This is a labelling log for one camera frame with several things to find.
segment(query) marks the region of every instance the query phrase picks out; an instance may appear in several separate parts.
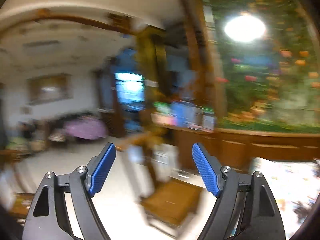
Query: blue object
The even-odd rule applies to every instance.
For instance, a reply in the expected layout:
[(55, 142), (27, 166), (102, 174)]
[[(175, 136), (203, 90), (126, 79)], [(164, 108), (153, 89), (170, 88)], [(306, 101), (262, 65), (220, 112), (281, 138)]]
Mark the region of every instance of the blue object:
[(192, 147), (192, 157), (207, 190), (212, 192), (215, 197), (219, 196), (221, 189), (218, 186), (217, 174), (213, 171), (198, 144), (194, 144)]
[(91, 176), (90, 197), (100, 192), (116, 158), (116, 147), (111, 144)]
[(184, 127), (185, 125), (185, 114), (184, 114), (184, 105), (180, 102), (173, 102), (171, 104), (171, 111), (173, 116), (176, 118), (176, 125), (179, 127)]
[(125, 38), (125, 39), (130, 38), (130, 35), (129, 35), (129, 34), (122, 34), (121, 36), (122, 36), (123, 38)]

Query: purple cloth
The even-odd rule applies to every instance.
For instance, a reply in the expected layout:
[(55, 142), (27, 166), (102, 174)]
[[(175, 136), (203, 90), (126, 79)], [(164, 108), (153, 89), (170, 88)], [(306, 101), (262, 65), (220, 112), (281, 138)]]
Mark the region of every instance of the purple cloth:
[(69, 121), (65, 123), (64, 128), (68, 135), (88, 140), (97, 140), (107, 136), (104, 123), (95, 118)]

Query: ceiling light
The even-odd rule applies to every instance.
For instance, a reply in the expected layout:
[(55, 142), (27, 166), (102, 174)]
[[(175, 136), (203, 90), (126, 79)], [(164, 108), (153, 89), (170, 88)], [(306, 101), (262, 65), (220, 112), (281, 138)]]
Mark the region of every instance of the ceiling light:
[(225, 33), (235, 41), (249, 42), (260, 38), (266, 30), (264, 23), (253, 16), (239, 16), (229, 21)]

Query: white floor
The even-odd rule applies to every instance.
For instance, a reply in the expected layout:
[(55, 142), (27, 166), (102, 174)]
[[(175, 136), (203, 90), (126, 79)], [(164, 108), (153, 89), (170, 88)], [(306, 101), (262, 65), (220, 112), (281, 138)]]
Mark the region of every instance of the white floor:
[[(39, 185), (48, 171), (53, 171), (56, 175), (60, 175), (70, 173), (80, 165), (86, 165), (91, 157), (100, 153), (108, 141), (116, 144), (119, 139), (108, 138), (105, 141), (79, 144), (73, 148), (72, 153), (65, 152), (63, 149), (51, 149), (24, 160), (23, 163), (19, 164), (19, 167), (22, 174), (23, 170), (27, 168), (34, 183)], [(120, 154), (123, 153), (117, 152), (116, 160), (101, 192), (92, 199), (108, 235), (113, 240), (128, 238), (146, 240), (172, 239), (145, 223), (143, 209), (136, 201), (136, 196), (128, 180), (128, 174)], [(142, 193), (148, 194), (152, 192), (150, 179), (145, 167), (138, 163), (130, 164), (132, 164), (137, 175)], [(166, 174), (164, 166), (158, 170), (161, 171), (162, 176)], [(189, 179), (184, 180), (204, 187), (199, 176), (191, 176)], [(192, 219), (179, 239), (197, 239), (212, 211), (215, 200), (215, 197), (204, 188), (198, 215)], [(73, 233), (75, 236), (83, 238), (73, 210), (70, 194), (66, 194), (66, 202)]]

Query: blue gripper pad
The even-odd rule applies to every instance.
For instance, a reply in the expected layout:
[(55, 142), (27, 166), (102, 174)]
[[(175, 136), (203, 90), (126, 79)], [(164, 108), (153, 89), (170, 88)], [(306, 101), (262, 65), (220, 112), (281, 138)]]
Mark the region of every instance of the blue gripper pad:
[(91, 185), (88, 190), (90, 197), (101, 191), (115, 158), (116, 147), (114, 144), (107, 144), (99, 156), (96, 157), (94, 161), (96, 168), (91, 175)]
[[(205, 187), (209, 192), (212, 192), (215, 197), (220, 195), (222, 190), (221, 182), (221, 165), (217, 158), (210, 156), (201, 144), (195, 143), (192, 147), (192, 157), (196, 163), (198, 171), (202, 177)], [(213, 158), (215, 161), (215, 166), (217, 167), (216, 172), (213, 170), (212, 166), (209, 164), (207, 158)]]

